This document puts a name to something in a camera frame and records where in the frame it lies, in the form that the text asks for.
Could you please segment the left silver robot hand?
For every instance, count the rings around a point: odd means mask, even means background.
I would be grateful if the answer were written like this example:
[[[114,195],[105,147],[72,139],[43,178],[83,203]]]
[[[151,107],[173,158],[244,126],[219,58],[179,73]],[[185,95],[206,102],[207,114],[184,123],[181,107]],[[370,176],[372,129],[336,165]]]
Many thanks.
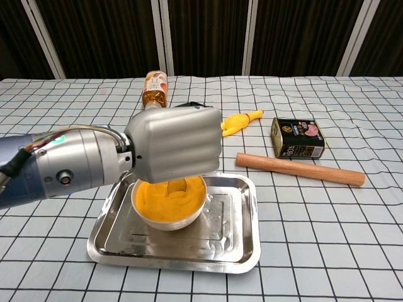
[[[217,170],[221,121],[221,112],[214,107],[143,110],[124,130],[133,145],[133,173],[138,179],[158,183]]]

